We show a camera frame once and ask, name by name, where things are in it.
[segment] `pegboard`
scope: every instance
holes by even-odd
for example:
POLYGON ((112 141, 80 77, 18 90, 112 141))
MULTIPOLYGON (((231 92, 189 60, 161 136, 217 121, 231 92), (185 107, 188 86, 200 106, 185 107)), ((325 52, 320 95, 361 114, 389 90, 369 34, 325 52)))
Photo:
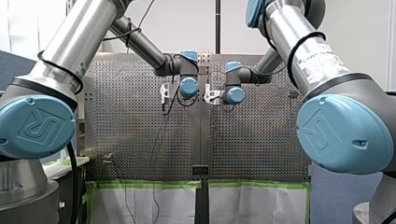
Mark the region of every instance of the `pegboard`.
MULTIPOLYGON (((239 61, 253 67, 261 56, 213 55, 212 88, 222 88, 224 65, 239 61)), ((290 83, 284 64, 270 84, 244 84, 241 105, 210 106, 208 153, 210 178, 308 181, 310 160, 301 149, 296 120, 302 96, 290 83)))
MULTIPOLYGON (((206 57, 200 65, 213 71, 213 89, 222 88, 227 62, 254 66, 261 58, 206 57)), ((186 108, 175 103, 166 118, 159 89, 170 79, 155 77, 133 54, 99 53, 85 79, 91 180, 192 179, 192 166, 198 164, 209 166, 212 179, 309 181, 310 160, 296 134, 302 96, 290 97, 296 90, 286 71, 275 75, 271 84, 243 85, 247 99, 241 105, 208 105, 201 100, 186 108), (103 162, 110 154, 113 162, 103 162)), ((198 79, 202 96, 207 75, 198 79)))
POLYGON ((97 54, 85 79, 89 179, 191 179, 193 107, 163 116, 166 78, 133 54, 97 54))

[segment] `ur robot arm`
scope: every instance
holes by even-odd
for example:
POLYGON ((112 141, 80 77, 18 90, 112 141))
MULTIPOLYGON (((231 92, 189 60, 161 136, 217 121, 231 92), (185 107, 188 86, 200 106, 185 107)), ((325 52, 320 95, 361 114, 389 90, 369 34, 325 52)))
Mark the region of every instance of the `ur robot arm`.
MULTIPOLYGON (((0 155, 10 159, 41 159, 69 143, 75 133, 75 94, 110 29, 116 35, 134 25, 123 17, 131 0, 77 1, 40 61, 29 75, 15 77, 0 98, 0 155)), ((122 40, 159 77, 180 75, 178 91, 184 99, 198 92, 197 52, 183 50, 171 57, 162 54, 140 31, 122 40)), ((169 96, 163 91, 163 98, 169 96)))
MULTIPOLYGON (((126 17, 114 21, 110 27, 110 31, 114 35, 122 35, 128 30, 134 29, 136 27, 126 17)), ((180 75, 179 82, 162 85, 162 104, 165 104, 166 100, 170 99, 174 94, 180 94, 186 100, 198 94, 197 75, 199 68, 196 50, 185 49, 174 56, 163 54, 140 30, 131 33, 130 36, 123 37, 121 40, 128 48, 132 49, 154 68, 156 76, 172 77, 180 75)))
MULTIPOLYGON (((334 53, 317 31, 324 11, 324 0, 250 0, 247 25, 273 41, 256 68, 271 73, 286 64, 304 96, 297 133, 312 161, 336 173, 394 172, 396 101, 370 76, 351 72, 334 53)), ((223 103, 242 103, 240 84, 257 71, 228 63, 223 103)))

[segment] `green tape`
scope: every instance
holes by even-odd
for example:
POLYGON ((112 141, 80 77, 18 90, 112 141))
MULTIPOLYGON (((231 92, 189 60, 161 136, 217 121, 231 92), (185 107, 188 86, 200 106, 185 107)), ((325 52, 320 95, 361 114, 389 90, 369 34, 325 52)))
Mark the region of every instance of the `green tape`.
MULTIPOLYGON (((84 161, 86 159, 87 159, 86 157, 77 157, 77 163, 82 162, 82 161, 84 161)), ((61 161, 60 164, 61 165, 71 165, 70 159, 66 159, 64 161, 61 161)))
MULTIPOLYGON (((198 189, 201 187, 200 181, 155 181, 155 189, 198 189)), ((117 179, 111 181, 87 182, 88 189, 153 189, 153 182, 146 180, 124 180, 117 179)))
POLYGON ((93 189, 87 188, 87 224, 92 224, 92 202, 93 202, 93 189))
POLYGON ((308 189, 309 183, 287 183, 260 180, 210 180, 210 188, 256 187, 267 189, 308 189))
POLYGON ((305 202, 305 224, 311 223, 311 185, 307 183, 305 202))

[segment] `blue end cap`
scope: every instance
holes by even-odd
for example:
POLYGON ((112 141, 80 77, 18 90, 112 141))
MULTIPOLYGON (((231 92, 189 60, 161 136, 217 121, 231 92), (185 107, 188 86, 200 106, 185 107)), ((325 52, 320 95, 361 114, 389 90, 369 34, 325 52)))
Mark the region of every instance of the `blue end cap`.
POLYGON ((342 95, 319 95, 301 108, 298 137, 308 157, 336 173, 368 175, 393 157, 393 141, 369 107, 342 95))
POLYGON ((246 23, 247 27, 258 28, 260 14, 262 13, 262 4, 264 0, 249 0, 247 3, 246 23))
POLYGON ((229 62, 225 64, 225 72, 229 73, 235 69, 238 69, 242 67, 242 64, 240 62, 229 62))
POLYGON ((245 101, 245 92, 239 87, 233 87, 227 92, 227 103, 239 105, 245 101))
POLYGON ((180 82, 179 92, 185 99, 190 99, 198 92, 198 81, 193 77, 185 77, 180 82))
POLYGON ((180 52, 180 54, 198 63, 198 52, 195 49, 184 49, 180 52))
POLYGON ((47 95, 18 98, 0 108, 0 153, 41 159, 62 150, 76 131, 70 107, 47 95))

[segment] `silver metal tube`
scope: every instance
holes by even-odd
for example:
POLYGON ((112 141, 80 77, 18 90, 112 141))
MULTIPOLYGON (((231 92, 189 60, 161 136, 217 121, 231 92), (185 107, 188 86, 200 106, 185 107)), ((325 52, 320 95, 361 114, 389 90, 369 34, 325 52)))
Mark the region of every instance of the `silver metal tube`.
MULTIPOLYGON (((77 1, 64 23, 47 46, 43 57, 83 78, 120 9, 119 1, 77 1)), ((25 77, 74 99, 78 83, 65 72, 38 62, 25 77)))
POLYGON ((257 63, 256 71, 259 74, 270 75, 281 63, 283 63, 283 60, 279 56, 279 53, 274 49, 268 49, 265 55, 262 56, 260 61, 257 63))
MULTIPOLYGON (((133 29, 136 29, 136 26, 132 24, 132 30, 133 29)), ((110 27, 110 31, 114 35, 125 34, 128 32, 128 19, 126 17, 122 17, 114 21, 110 27)), ((127 39, 128 37, 125 36, 121 40, 125 43, 127 39)), ((163 53, 141 32, 134 32, 131 34, 128 41, 128 47, 154 69, 160 68, 166 61, 163 53)))
MULTIPOLYGON (((297 42, 316 31, 304 17, 300 0, 275 0, 266 8, 269 35, 284 62, 297 42)), ((307 39, 292 59, 291 71, 303 95, 350 71, 321 37, 307 39)))

